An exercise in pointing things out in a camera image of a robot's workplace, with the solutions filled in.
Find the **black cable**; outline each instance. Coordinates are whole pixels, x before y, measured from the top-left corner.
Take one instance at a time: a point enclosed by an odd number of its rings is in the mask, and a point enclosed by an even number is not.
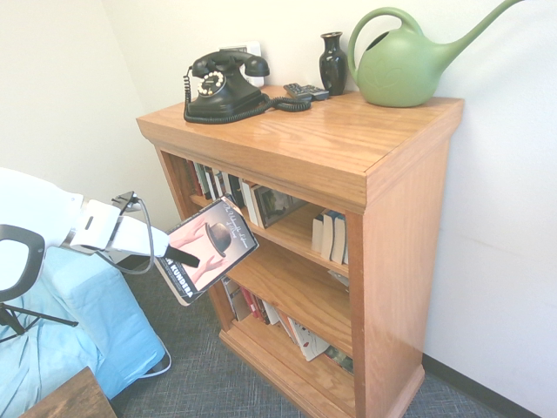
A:
[[[250,118],[252,116],[257,116],[265,113],[272,107],[279,109],[281,111],[307,111],[312,107],[310,101],[297,100],[295,98],[273,98],[270,99],[269,96],[262,93],[264,103],[260,107],[251,109],[249,111],[243,111],[237,115],[225,116],[222,118],[203,118],[199,116],[192,116],[188,113],[188,104],[191,102],[191,85],[190,85],[190,70],[188,68],[187,74],[184,76],[184,90],[185,90],[185,102],[184,102],[184,119],[186,122],[192,122],[193,124],[206,124],[206,125],[220,125],[220,124],[230,124],[231,122],[237,122],[242,119]]]

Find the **black rotary telephone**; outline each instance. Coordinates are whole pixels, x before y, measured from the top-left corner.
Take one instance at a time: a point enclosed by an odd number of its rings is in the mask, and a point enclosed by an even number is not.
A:
[[[269,75],[269,65],[262,57],[240,51],[220,51],[196,60],[184,76],[184,119],[195,124],[228,124],[240,119],[260,115],[271,107],[282,111],[305,111],[308,101],[274,98],[249,84],[245,74],[253,77]],[[190,77],[201,78],[198,98],[191,101]]]

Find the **bowler hat illustration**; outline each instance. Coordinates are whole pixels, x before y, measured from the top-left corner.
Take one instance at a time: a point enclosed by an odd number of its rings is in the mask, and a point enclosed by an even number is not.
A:
[[[225,250],[232,243],[232,237],[230,236],[228,228],[220,222],[213,226],[209,226],[209,224],[205,222],[205,230],[215,250],[218,251],[221,257],[226,257]]]

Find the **wooden bookshelf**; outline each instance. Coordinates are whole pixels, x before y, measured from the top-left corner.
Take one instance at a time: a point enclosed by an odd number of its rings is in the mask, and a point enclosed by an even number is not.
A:
[[[248,317],[233,321],[232,329],[220,336],[291,401],[303,403],[312,416],[355,416],[352,375],[325,356],[306,361],[281,328]]]
[[[306,361],[279,327],[236,321],[222,285],[209,290],[222,341],[305,414],[401,417],[423,381],[446,158],[462,108],[452,98],[384,108],[352,92],[227,125],[187,124],[183,104],[138,118],[183,219],[208,203],[192,196],[185,159],[309,202],[267,229],[251,225],[260,248],[229,275],[351,355],[354,376],[323,356]],[[311,251],[323,208],[346,216],[349,266]],[[349,294],[327,269],[350,278]]]

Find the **baseboard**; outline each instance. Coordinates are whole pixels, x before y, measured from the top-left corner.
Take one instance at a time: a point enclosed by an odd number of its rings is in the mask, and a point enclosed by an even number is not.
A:
[[[473,381],[427,354],[423,355],[422,364],[427,374],[437,377],[447,385],[506,418],[540,418],[539,415],[528,411],[519,404],[486,388],[477,381]]]

